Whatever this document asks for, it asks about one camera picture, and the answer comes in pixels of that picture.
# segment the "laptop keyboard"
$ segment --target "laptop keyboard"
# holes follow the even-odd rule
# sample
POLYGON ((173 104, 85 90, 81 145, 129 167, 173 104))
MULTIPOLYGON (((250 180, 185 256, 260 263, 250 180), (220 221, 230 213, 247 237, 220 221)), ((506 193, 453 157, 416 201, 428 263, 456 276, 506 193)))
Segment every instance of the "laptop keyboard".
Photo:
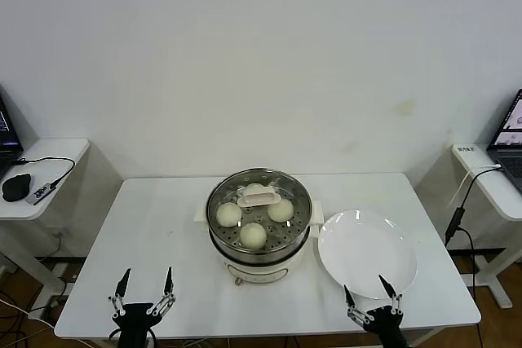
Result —
POLYGON ((14 152, 0 152, 0 180, 11 167, 11 163, 18 157, 14 152))
POLYGON ((509 171, 513 177, 522 178, 522 157, 507 156, 498 158, 505 171, 509 171))

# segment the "stainless steel pot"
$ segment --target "stainless steel pot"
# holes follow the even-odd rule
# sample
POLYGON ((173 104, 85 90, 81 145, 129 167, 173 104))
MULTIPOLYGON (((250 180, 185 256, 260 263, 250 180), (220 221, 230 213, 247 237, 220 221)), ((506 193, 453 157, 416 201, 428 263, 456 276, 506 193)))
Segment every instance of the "stainless steel pot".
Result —
POLYGON ((215 247, 223 256, 248 266, 274 265, 296 254, 308 238, 311 218, 312 200, 306 188, 290 175, 270 169, 248 169, 231 175, 218 184, 206 202, 206 221, 215 247), (237 203, 238 190, 251 183, 273 187, 282 198, 292 202, 294 216, 286 222, 276 223, 268 217, 268 207, 260 205, 242 208, 238 226, 219 225, 218 207, 224 203, 237 203), (259 223, 267 232, 267 242, 260 250, 241 246, 241 226, 250 222, 259 223))

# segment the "black mouse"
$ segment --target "black mouse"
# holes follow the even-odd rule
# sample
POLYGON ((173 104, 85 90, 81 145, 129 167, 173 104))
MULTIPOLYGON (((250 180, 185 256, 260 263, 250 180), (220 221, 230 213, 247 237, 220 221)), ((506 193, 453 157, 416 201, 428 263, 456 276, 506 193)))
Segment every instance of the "black mouse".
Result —
POLYGON ((29 194, 31 174, 20 174, 9 178, 2 185, 2 197, 5 201, 22 200, 29 194))

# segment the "white plate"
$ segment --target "white plate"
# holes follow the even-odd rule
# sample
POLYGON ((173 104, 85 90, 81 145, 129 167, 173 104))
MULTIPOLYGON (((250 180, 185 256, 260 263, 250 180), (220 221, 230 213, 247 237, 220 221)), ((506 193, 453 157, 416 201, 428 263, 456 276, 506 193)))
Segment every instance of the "white plate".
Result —
POLYGON ((397 225, 369 211, 344 211, 321 228, 319 254, 326 270, 352 293, 388 297, 378 276, 403 293, 417 275, 417 257, 397 225))

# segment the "steamed bun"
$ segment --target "steamed bun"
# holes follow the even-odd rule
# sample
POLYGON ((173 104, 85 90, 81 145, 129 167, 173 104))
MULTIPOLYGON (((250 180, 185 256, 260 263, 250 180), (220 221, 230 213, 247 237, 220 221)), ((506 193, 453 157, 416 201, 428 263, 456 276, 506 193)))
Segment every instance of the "steamed bun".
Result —
POLYGON ((218 223, 223 227, 234 227, 241 220, 241 208, 234 203, 221 204, 216 213, 218 223))
POLYGON ((292 202, 282 199, 277 204, 268 206, 268 217, 277 223, 283 223, 290 220, 294 216, 294 206, 292 202))
POLYGON ((263 185, 260 183, 249 183, 248 186, 245 188, 246 191, 257 191, 259 190, 263 185))
POLYGON ((267 243, 267 232, 258 223, 248 223, 241 229, 239 241, 247 249, 258 250, 267 243))

